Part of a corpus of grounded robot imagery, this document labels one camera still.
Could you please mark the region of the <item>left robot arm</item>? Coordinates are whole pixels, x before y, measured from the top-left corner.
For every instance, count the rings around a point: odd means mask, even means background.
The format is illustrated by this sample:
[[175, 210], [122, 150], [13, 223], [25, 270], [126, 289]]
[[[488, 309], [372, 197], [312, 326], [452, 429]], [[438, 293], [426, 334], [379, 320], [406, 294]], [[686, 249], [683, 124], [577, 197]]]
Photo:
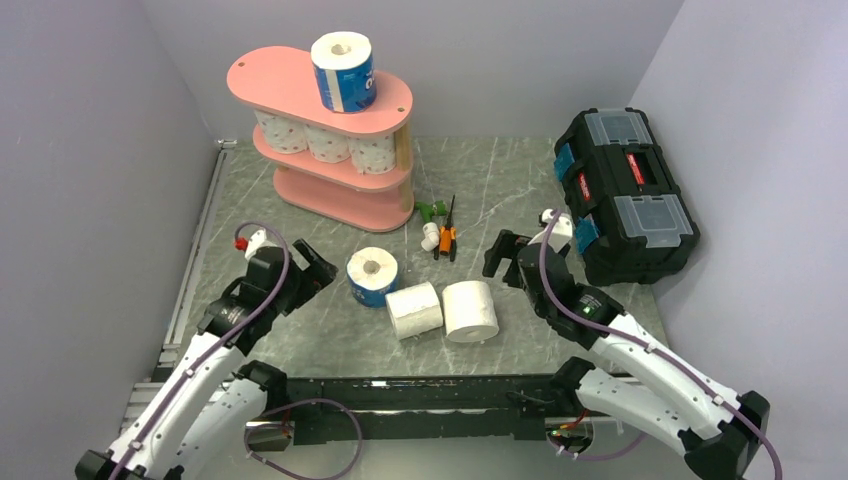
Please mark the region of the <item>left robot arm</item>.
[[145, 410], [106, 451], [86, 451], [76, 478], [186, 479], [213, 456], [213, 442], [285, 411], [286, 374], [246, 358], [278, 317], [312, 300], [338, 269], [302, 239], [294, 249], [304, 268], [284, 245], [238, 244], [249, 256], [245, 273], [206, 307], [183, 358]]

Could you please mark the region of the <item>white pipe elbow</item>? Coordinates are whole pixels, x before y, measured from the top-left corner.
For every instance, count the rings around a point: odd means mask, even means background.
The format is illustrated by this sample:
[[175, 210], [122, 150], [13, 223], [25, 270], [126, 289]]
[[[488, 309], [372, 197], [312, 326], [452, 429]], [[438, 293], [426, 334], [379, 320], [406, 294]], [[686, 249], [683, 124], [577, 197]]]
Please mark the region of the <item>white pipe elbow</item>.
[[423, 239], [420, 243], [424, 251], [431, 252], [440, 244], [440, 229], [435, 222], [427, 222], [422, 228]]

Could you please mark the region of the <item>floral paper roll large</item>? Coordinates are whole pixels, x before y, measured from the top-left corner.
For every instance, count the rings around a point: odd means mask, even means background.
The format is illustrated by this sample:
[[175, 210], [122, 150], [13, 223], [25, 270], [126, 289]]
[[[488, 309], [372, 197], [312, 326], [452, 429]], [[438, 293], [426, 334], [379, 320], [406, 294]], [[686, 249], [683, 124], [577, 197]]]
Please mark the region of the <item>floral paper roll large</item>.
[[273, 151], [290, 155], [308, 149], [301, 122], [258, 109], [254, 115], [266, 143]]

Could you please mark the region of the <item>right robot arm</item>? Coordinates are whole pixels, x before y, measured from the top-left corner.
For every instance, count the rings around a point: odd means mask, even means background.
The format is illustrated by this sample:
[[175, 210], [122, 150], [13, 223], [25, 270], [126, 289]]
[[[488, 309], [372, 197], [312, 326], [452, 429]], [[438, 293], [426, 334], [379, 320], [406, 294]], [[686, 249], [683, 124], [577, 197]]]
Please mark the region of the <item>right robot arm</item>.
[[564, 250], [502, 230], [484, 254], [482, 274], [510, 262], [504, 283], [524, 291], [534, 313], [560, 337], [612, 361], [639, 381], [615, 380], [592, 362], [572, 357], [551, 379], [557, 411], [581, 408], [622, 420], [662, 441], [700, 479], [741, 479], [764, 446], [768, 400], [709, 378], [650, 334], [602, 290], [578, 283]]

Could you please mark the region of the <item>pink three-tier shelf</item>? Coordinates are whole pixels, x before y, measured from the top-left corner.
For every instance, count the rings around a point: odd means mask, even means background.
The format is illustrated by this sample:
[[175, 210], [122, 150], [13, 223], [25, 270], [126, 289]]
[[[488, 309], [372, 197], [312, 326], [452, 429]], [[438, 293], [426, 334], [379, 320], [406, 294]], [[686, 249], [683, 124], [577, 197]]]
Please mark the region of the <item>pink three-tier shelf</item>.
[[291, 127], [314, 127], [344, 140], [364, 140], [369, 149], [393, 144], [394, 168], [361, 173], [354, 158], [330, 162], [323, 150], [288, 153], [270, 144], [267, 125], [253, 130], [256, 150], [275, 163], [273, 185], [288, 204], [370, 232], [390, 232], [412, 216], [413, 152], [408, 126], [413, 107], [409, 86], [385, 71], [376, 71], [378, 96], [359, 113], [326, 109], [319, 96], [308, 52], [267, 46], [238, 58], [227, 73], [232, 95], [243, 104], [287, 121]]

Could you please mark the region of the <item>blue paper roll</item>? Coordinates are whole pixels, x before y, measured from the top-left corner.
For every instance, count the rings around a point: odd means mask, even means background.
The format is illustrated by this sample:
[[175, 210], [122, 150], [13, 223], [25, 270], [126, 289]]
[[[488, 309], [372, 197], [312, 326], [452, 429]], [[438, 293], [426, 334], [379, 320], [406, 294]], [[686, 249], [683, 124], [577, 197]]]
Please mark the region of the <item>blue paper roll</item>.
[[369, 38], [352, 31], [322, 35], [310, 58], [323, 106], [337, 113], [358, 113], [376, 100], [373, 51]]

